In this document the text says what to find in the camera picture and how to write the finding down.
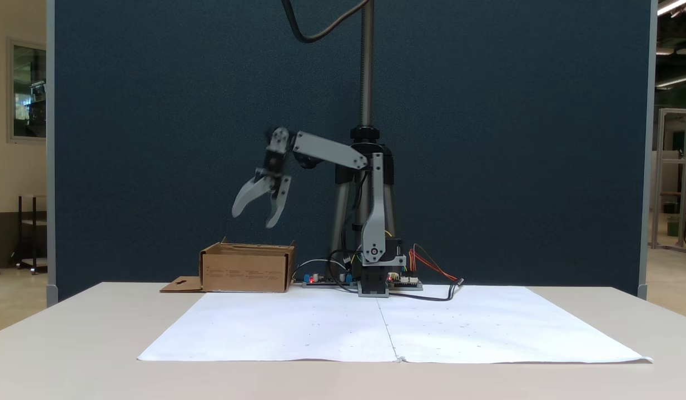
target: window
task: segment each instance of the window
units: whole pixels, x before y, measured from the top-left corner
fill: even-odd
[[[46,51],[7,40],[7,141],[46,141]]]

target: orange wire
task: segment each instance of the orange wire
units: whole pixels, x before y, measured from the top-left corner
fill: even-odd
[[[424,251],[425,255],[427,255],[430,258],[430,260],[432,260],[432,263],[425,260],[424,257],[422,257],[419,253],[417,253],[417,251],[414,249],[415,246],[419,247],[422,251]],[[410,249],[409,253],[410,253],[410,258],[412,260],[411,266],[414,266],[414,269],[412,269],[413,271],[416,271],[416,260],[419,260],[419,261],[422,261],[422,263],[425,264],[426,266],[428,266],[429,268],[441,273],[443,276],[447,276],[447,278],[449,278],[449,279],[452,279],[452,281],[457,281],[457,278],[455,278],[455,276],[452,276],[452,275],[442,271],[442,268],[439,267],[437,262],[435,262],[434,259],[432,257],[430,257],[429,253],[427,253],[427,251],[424,248],[422,248],[422,246],[420,246],[419,244],[414,243],[414,245],[412,245],[412,248]]]

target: cardboard box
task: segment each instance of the cardboard box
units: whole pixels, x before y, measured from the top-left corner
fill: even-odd
[[[180,276],[161,292],[283,293],[294,270],[296,246],[229,243],[200,252],[200,275]]]

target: white table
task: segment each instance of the white table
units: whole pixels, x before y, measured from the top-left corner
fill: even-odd
[[[686,398],[686,317],[615,289],[531,288],[654,364],[140,362],[202,296],[162,286],[102,283],[0,331],[0,400]]]

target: ceiling light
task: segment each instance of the ceiling light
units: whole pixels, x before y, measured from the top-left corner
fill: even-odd
[[[661,2],[657,9],[657,16],[666,14],[674,8],[683,6],[684,4],[686,4],[686,0],[666,0],[666,2]]]
[[[668,79],[667,81],[661,81],[655,84],[656,88],[664,88],[665,86],[669,86],[670,84],[675,84],[675,83],[681,83],[681,82],[686,82],[686,75],[685,76],[679,76],[678,78],[674,79]]]

